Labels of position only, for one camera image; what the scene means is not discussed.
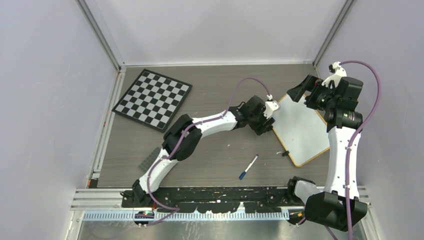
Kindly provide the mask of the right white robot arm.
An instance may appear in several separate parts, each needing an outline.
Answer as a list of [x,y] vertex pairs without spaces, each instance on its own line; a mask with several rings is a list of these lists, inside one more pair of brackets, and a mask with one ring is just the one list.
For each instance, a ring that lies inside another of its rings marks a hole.
[[356,147],[361,137],[363,115],[356,111],[363,82],[342,77],[339,82],[308,75],[298,86],[287,91],[294,102],[305,92],[304,105],[324,112],[329,139],[329,168],[323,190],[308,179],[294,176],[288,181],[285,198],[291,205],[304,204],[304,217],[329,228],[347,232],[368,211],[359,199],[356,182]]

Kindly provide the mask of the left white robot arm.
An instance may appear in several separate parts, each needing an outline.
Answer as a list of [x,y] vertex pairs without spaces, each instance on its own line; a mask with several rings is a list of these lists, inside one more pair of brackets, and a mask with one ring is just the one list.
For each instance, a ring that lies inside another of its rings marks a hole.
[[133,197],[141,207],[153,202],[153,192],[164,177],[180,161],[190,157],[204,137],[219,132],[233,131],[249,126],[260,136],[273,128],[273,113],[280,108],[276,100],[264,101],[257,95],[237,106],[228,106],[215,115],[192,118],[184,114],[163,136],[163,143],[146,157],[139,168],[143,176],[132,185]]

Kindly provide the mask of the yellow framed whiteboard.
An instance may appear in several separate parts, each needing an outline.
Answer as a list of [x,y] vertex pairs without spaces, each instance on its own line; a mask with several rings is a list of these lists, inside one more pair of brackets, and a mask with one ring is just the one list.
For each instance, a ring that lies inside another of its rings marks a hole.
[[304,101],[304,95],[295,102],[285,94],[278,102],[280,109],[272,115],[273,132],[296,167],[330,149],[327,122],[319,111],[306,107]]

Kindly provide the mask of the black white chessboard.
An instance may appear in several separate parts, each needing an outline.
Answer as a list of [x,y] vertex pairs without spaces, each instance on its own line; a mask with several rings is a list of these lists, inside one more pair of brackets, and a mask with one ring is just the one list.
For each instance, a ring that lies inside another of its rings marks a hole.
[[164,133],[192,87],[181,80],[143,69],[112,111]]

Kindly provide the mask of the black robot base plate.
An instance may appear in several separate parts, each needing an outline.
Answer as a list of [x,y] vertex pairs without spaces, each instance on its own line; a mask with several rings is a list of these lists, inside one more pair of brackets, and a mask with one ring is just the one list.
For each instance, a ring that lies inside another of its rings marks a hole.
[[201,214],[234,213],[244,209],[248,214],[276,213],[284,207],[304,208],[301,200],[291,196],[287,187],[160,187],[152,195],[124,190],[123,208],[147,208],[159,213]]

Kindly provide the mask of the blue capped whiteboard marker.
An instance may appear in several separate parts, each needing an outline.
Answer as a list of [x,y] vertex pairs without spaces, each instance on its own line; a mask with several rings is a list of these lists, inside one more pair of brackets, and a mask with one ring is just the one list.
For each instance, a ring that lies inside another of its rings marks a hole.
[[259,155],[256,154],[253,159],[251,160],[251,162],[249,163],[249,165],[245,168],[245,170],[239,175],[238,179],[242,180],[245,175],[247,174],[247,172],[249,171],[249,169],[253,166],[253,164],[256,162],[256,160],[259,158]]

